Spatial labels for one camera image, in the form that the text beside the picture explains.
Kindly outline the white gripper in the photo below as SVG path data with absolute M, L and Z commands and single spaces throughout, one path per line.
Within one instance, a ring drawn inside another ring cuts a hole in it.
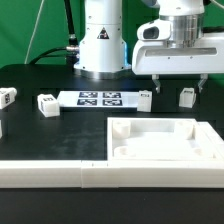
M 199 18 L 161 18 L 137 30 L 132 55 L 136 75 L 152 75 L 157 93 L 159 75 L 201 74 L 201 93 L 208 74 L 224 73 L 224 31 L 203 29 Z

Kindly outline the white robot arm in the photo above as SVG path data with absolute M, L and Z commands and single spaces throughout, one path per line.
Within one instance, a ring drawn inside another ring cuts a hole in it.
M 85 36 L 79 44 L 81 75 L 110 79 L 130 69 L 150 75 L 198 74 L 202 86 L 210 74 L 224 74 L 224 31 L 204 29 L 204 0 L 142 0 L 159 10 L 157 20 L 137 30 L 132 62 L 122 39 L 122 0 L 84 0 Z

